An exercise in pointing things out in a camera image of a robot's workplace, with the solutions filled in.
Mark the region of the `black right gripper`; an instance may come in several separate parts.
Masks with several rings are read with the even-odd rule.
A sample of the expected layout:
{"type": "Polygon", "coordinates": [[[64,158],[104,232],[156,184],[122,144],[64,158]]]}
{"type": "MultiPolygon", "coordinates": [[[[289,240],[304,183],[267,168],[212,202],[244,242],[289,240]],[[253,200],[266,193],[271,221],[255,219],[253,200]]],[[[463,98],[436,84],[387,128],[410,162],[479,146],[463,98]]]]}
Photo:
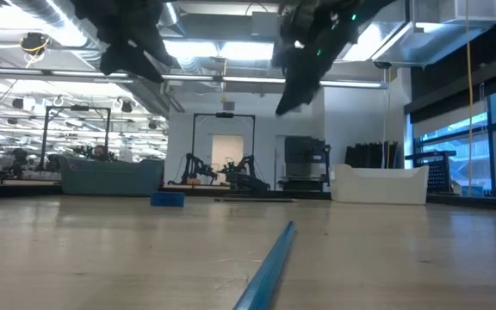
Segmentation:
{"type": "MultiPolygon", "coordinates": [[[[288,54],[313,42],[326,27],[331,27],[340,13],[360,5],[360,0],[282,0],[278,9],[278,36],[274,42],[272,65],[285,69],[288,54]]],[[[305,102],[311,102],[320,88],[322,70],[307,65],[304,76],[295,68],[287,69],[286,83],[276,115],[285,115],[305,102]]]]}

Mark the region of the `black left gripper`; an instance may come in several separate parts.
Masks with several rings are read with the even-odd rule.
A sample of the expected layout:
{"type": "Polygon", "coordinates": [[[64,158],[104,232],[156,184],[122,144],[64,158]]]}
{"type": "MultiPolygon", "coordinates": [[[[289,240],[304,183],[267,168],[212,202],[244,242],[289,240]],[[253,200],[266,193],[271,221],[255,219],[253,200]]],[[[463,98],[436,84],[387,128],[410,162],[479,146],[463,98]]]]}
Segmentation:
{"type": "Polygon", "coordinates": [[[165,48],[157,24],[161,0],[71,0],[78,19],[86,19],[97,29],[97,38],[110,45],[102,54],[100,71],[108,76],[126,71],[154,83],[164,79],[138,44],[160,63],[172,66],[174,58],[165,48]]]}

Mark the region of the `blue eraser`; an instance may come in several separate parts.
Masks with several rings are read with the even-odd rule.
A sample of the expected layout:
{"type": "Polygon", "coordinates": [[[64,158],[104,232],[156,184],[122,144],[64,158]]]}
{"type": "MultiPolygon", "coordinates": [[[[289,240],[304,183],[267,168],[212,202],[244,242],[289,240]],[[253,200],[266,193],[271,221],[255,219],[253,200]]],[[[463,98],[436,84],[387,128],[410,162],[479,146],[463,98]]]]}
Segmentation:
{"type": "Polygon", "coordinates": [[[183,192],[153,192],[150,196],[150,205],[152,207],[176,207],[183,208],[185,194],[183,192]]]}

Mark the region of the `blue pencil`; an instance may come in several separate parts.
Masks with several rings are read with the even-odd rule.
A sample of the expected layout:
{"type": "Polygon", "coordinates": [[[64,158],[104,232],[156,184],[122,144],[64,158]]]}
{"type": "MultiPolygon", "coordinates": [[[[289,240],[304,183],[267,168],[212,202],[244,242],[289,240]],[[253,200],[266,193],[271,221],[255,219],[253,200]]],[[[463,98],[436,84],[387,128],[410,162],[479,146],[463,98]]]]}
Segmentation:
{"type": "Polygon", "coordinates": [[[296,224],[290,221],[232,310],[269,310],[293,244],[296,224]]]}

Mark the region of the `black cabinet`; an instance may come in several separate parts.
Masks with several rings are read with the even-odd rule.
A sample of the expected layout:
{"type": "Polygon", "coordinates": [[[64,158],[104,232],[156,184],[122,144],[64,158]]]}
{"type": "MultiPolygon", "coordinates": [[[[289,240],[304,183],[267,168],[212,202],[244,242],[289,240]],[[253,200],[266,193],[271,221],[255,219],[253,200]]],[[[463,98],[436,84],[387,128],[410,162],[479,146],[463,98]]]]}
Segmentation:
{"type": "Polygon", "coordinates": [[[286,191],[323,192],[330,183],[331,146],[324,139],[287,136],[284,139],[285,176],[278,182],[286,191]]]}

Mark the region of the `black folded panels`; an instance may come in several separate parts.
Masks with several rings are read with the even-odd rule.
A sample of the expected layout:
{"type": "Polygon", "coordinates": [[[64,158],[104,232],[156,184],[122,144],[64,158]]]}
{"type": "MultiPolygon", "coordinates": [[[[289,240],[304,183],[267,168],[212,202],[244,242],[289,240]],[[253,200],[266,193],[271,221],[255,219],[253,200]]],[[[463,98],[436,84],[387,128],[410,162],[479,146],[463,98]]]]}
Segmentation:
{"type": "Polygon", "coordinates": [[[355,144],[346,148],[344,163],[352,168],[400,168],[398,143],[386,141],[355,144]]]}

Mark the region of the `black pencil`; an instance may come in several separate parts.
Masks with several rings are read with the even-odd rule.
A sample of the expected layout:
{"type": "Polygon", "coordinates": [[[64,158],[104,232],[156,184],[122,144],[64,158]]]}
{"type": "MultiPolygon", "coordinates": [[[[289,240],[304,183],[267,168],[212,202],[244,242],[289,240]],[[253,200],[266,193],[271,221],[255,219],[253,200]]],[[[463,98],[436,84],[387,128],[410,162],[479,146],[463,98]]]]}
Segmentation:
{"type": "Polygon", "coordinates": [[[296,199],[215,197],[214,201],[215,202],[294,203],[296,202],[296,199]]]}

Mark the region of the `white plastic bin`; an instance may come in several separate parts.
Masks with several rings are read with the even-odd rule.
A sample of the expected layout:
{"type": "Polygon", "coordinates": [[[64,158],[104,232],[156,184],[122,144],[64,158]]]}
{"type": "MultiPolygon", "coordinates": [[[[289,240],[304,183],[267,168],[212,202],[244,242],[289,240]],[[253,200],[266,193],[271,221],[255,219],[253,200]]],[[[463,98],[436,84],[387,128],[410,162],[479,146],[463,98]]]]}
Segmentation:
{"type": "Polygon", "coordinates": [[[337,164],[330,169],[335,202],[424,205],[429,167],[414,169],[353,168],[337,164]]]}

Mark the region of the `teal plastic bin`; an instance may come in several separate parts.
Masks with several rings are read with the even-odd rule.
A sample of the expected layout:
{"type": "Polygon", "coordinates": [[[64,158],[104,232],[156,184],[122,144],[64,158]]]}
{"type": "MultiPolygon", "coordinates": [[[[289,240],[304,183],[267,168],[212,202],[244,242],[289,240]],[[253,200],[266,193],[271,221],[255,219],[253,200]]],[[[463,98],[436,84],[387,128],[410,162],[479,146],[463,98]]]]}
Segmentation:
{"type": "Polygon", "coordinates": [[[59,157],[62,190],[67,195],[149,196],[164,174],[164,160],[138,163],[59,157]]]}

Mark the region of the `black perforated panel stand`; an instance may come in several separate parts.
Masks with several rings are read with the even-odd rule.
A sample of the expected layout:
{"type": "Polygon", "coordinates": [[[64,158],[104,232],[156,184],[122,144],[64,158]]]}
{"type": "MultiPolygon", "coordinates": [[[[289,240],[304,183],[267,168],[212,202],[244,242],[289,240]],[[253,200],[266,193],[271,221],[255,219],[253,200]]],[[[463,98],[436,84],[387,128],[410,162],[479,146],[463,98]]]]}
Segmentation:
{"type": "Polygon", "coordinates": [[[405,160],[413,163],[415,168],[427,166],[429,194],[451,194],[450,158],[456,151],[431,151],[405,156],[405,160]]]}

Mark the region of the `black gantry frame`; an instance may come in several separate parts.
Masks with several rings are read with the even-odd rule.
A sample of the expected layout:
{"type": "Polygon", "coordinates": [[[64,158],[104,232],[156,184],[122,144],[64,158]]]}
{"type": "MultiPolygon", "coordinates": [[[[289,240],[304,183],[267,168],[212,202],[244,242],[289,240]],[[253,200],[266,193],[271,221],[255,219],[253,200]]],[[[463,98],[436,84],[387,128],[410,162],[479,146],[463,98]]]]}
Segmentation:
{"type": "Polygon", "coordinates": [[[218,175],[213,185],[226,182],[220,171],[255,152],[256,116],[232,112],[195,113],[191,153],[218,175]]]}
{"type": "Polygon", "coordinates": [[[46,148],[47,148],[47,135],[48,135],[48,126],[49,123],[53,120],[53,116],[51,116],[51,111],[53,109],[58,109],[59,112],[55,115],[58,116],[62,110],[69,109],[70,111],[80,111],[80,112],[89,112],[90,110],[96,111],[105,111],[106,116],[102,118],[105,122],[105,136],[104,136],[104,155],[109,155],[109,129],[110,129],[110,120],[111,120],[111,108],[98,108],[98,107],[90,107],[88,105],[79,105],[75,104],[72,106],[46,106],[46,113],[44,118],[44,127],[42,131],[42,144],[40,151],[40,162],[36,167],[37,171],[45,170],[45,159],[46,159],[46,148]]]}

